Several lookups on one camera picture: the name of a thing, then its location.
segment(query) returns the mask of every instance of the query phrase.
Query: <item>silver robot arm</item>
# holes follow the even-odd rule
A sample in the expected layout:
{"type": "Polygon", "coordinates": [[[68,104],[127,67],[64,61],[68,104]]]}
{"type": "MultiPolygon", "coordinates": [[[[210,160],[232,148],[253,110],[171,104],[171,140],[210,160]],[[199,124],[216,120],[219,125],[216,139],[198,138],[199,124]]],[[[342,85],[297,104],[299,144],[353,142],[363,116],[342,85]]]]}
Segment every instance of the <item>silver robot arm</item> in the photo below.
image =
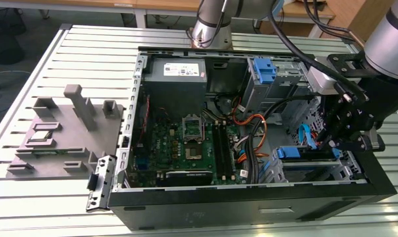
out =
{"type": "Polygon", "coordinates": [[[231,18],[265,18],[271,12],[274,1],[278,1],[275,6],[279,11],[283,0],[202,0],[198,21],[191,33],[194,46],[228,49],[231,47],[231,18]]]}
{"type": "Polygon", "coordinates": [[[398,0],[367,40],[365,53],[370,66],[398,79],[398,0]]]}

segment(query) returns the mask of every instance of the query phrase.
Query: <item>slotted metal table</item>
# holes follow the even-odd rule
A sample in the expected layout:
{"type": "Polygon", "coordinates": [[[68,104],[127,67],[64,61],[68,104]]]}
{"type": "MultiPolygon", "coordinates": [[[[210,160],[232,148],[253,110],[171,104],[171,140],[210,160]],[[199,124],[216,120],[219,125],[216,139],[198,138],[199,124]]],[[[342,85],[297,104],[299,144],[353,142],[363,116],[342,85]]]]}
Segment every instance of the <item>slotted metal table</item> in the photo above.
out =
{"type": "MultiPolygon", "coordinates": [[[[334,39],[291,38],[317,56],[353,51],[334,39]]],[[[232,40],[235,50],[289,51],[274,36],[232,34],[232,40]]],[[[184,31],[175,30],[94,26],[59,30],[0,123],[0,178],[31,126],[38,97],[70,104],[63,89],[80,84],[94,104],[110,99],[127,104],[139,46],[190,47],[190,40],[184,31]]],[[[398,113],[386,119],[379,133],[387,148],[377,157],[398,191],[398,113]]],[[[86,187],[87,180],[0,180],[0,236],[398,236],[398,195],[318,222],[131,233],[112,212],[86,213],[86,187]]]]}

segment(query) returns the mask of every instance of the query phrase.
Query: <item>green motherboard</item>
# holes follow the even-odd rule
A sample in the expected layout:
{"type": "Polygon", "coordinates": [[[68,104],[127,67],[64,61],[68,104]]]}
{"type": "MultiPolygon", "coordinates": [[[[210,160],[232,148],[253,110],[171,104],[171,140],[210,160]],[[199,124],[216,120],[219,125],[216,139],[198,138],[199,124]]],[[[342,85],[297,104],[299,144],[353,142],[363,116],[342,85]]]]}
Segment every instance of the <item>green motherboard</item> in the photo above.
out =
{"type": "MultiPolygon", "coordinates": [[[[150,154],[135,157],[134,169],[131,170],[132,186],[156,187],[156,179],[168,171],[211,171],[212,182],[210,185],[241,184],[243,178],[241,171],[235,170],[235,160],[230,152],[231,177],[218,177],[218,164],[215,162],[214,134],[215,124],[204,123],[202,127],[198,124],[186,124],[184,134],[195,135],[202,129],[203,140],[186,142],[183,140],[183,124],[180,123],[156,123],[152,126],[150,154]]],[[[234,137],[238,135],[238,128],[234,125],[224,126],[227,132],[227,141],[232,145],[234,137]]]]}

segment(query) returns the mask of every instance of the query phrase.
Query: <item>floor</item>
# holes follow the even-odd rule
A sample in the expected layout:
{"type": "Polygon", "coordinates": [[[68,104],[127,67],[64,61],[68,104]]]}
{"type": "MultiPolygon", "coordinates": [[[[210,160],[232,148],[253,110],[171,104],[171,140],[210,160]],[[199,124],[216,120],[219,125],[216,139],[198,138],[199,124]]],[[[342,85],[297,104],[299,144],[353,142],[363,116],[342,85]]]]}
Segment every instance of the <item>floor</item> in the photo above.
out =
{"type": "MultiPolygon", "coordinates": [[[[44,20],[38,10],[23,9],[21,17],[27,26],[27,32],[16,36],[16,38],[25,51],[25,59],[13,65],[0,65],[0,72],[9,70],[32,71],[63,23],[123,27],[124,20],[128,27],[136,27],[136,20],[132,14],[122,16],[118,13],[50,11],[50,19],[44,20]]],[[[184,30],[195,26],[196,19],[194,17],[163,17],[160,23],[156,23],[154,16],[148,16],[150,28],[184,30]]],[[[237,33],[254,33],[251,20],[235,20],[232,22],[232,31],[237,33]]],[[[25,73],[0,74],[0,121],[27,78],[28,74],[25,73]]]]}

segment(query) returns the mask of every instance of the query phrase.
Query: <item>open computer tower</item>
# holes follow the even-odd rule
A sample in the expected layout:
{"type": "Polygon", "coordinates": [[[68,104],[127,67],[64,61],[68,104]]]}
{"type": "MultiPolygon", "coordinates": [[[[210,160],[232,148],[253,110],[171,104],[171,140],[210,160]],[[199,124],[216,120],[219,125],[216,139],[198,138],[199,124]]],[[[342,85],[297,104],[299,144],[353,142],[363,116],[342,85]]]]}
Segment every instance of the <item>open computer tower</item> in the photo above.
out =
{"type": "Polygon", "coordinates": [[[307,70],[287,53],[140,48],[126,130],[116,156],[99,159],[87,210],[111,209],[131,230],[198,228],[323,220],[394,195],[371,152],[319,153],[301,138],[302,124],[322,129],[318,96],[267,119],[249,183],[250,126],[234,108],[243,121],[310,94],[307,70]]]}

